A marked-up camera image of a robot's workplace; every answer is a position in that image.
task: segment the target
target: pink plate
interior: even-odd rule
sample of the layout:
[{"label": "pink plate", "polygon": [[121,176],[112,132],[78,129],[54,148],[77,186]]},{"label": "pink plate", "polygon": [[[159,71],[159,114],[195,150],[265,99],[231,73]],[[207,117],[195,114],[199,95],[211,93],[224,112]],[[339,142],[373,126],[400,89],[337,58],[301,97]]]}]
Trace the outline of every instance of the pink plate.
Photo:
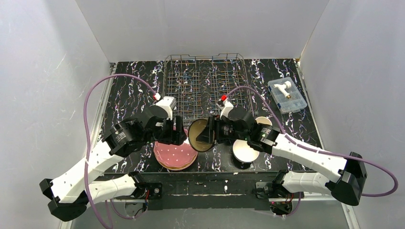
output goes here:
[{"label": "pink plate", "polygon": [[156,159],[166,167],[180,168],[191,164],[198,154],[187,138],[181,146],[166,145],[157,142],[153,148]]}]

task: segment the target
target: white panel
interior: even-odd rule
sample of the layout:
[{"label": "white panel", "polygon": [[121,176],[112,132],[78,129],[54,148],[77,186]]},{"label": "white panel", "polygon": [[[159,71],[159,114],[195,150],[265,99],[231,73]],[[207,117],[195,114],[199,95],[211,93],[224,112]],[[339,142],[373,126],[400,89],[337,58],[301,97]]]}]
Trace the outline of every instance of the white panel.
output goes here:
[{"label": "white panel", "polygon": [[329,179],[320,173],[296,173],[289,171],[284,176],[283,181],[283,187],[290,193],[309,192],[330,195],[330,190],[325,187]]},{"label": "white panel", "polygon": [[[92,183],[108,168],[124,159],[118,155],[110,155],[111,148],[107,142],[99,141],[93,148],[88,161],[88,183]],[[86,158],[81,159],[71,169],[52,180],[52,193],[59,197],[60,203],[73,203],[85,189]]]},{"label": "white panel", "polygon": [[[58,227],[39,182],[83,157],[83,101],[108,70],[74,0],[1,1],[0,228]],[[90,125],[102,89],[89,102]]]},{"label": "white panel", "polygon": [[[340,202],[305,200],[301,202],[294,216],[287,217],[286,220],[273,217],[271,211],[255,211],[252,208],[148,211],[135,222],[122,219],[114,213],[111,215],[114,228],[117,229],[349,229]],[[140,204],[131,207],[124,202],[114,202],[114,205],[123,215],[127,215],[126,210],[130,213],[131,210],[136,211],[140,208]],[[104,203],[99,203],[97,209],[107,220]],[[72,228],[99,229],[101,227],[94,212],[88,209],[81,217],[73,220]]]},{"label": "white panel", "polygon": [[76,0],[111,62],[170,54],[299,58],[328,0]]},{"label": "white panel", "polygon": [[[308,151],[306,149],[298,147],[296,144],[290,142],[285,136],[287,134],[279,134],[276,142],[277,145],[273,146],[272,154],[274,156],[281,156],[292,161],[295,161],[301,165],[307,166],[317,172],[320,172],[330,181],[337,183],[341,178],[339,174],[340,169],[344,169],[346,166],[346,159],[337,156],[328,156],[324,154],[318,154]],[[320,150],[320,148],[311,146],[308,143],[301,142],[291,136],[289,136],[296,143],[309,147],[314,150]]]},{"label": "white panel", "polygon": [[[362,197],[361,228],[404,228],[405,2],[330,0],[301,67],[327,150],[351,151],[394,172],[399,189]],[[364,193],[386,192],[390,177],[366,166]]]},{"label": "white panel", "polygon": [[94,203],[115,197],[130,196],[135,191],[135,181],[128,174],[108,181],[94,181],[89,185]]}]

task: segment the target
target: gray wall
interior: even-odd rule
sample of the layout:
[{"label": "gray wall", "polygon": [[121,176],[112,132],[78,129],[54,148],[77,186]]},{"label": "gray wall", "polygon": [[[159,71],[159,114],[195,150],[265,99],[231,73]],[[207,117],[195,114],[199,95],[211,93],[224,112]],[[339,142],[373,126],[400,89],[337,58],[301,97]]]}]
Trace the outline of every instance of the gray wall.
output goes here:
[{"label": "gray wall", "polygon": [[328,0],[76,0],[110,62],[299,58]]},{"label": "gray wall", "polygon": [[[328,150],[355,151],[392,170],[396,193],[362,198],[362,228],[404,228],[405,2],[330,0],[302,55],[301,67],[320,135]],[[367,193],[389,190],[367,167]]]},{"label": "gray wall", "polygon": [[58,228],[38,184],[83,157],[84,97],[108,69],[74,0],[1,1],[0,228]]}]

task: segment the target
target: wire rack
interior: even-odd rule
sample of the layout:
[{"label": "wire rack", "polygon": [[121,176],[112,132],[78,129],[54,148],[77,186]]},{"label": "wire rack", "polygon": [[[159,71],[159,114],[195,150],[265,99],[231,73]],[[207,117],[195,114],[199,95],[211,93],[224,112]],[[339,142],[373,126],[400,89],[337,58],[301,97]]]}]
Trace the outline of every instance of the wire rack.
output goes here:
[{"label": "wire rack", "polygon": [[[240,85],[249,85],[245,61],[237,53],[216,56],[170,55],[165,59],[163,95],[177,100],[174,110],[184,126],[220,111],[215,102]],[[253,112],[252,96],[239,90],[229,98],[235,106]]]}]

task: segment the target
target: plastic storage box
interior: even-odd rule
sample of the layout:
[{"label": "plastic storage box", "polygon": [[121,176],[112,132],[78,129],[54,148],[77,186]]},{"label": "plastic storage box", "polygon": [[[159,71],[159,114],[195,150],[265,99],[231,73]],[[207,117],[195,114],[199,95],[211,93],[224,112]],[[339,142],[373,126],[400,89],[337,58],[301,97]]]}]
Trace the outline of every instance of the plastic storage box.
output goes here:
[{"label": "plastic storage box", "polygon": [[[286,81],[290,81],[291,83],[291,87],[285,90],[290,94],[291,98],[286,98],[286,96],[278,88],[274,87],[275,84],[284,84]],[[308,105],[290,77],[269,81],[268,90],[276,101],[277,106],[282,114],[298,112]]]}]

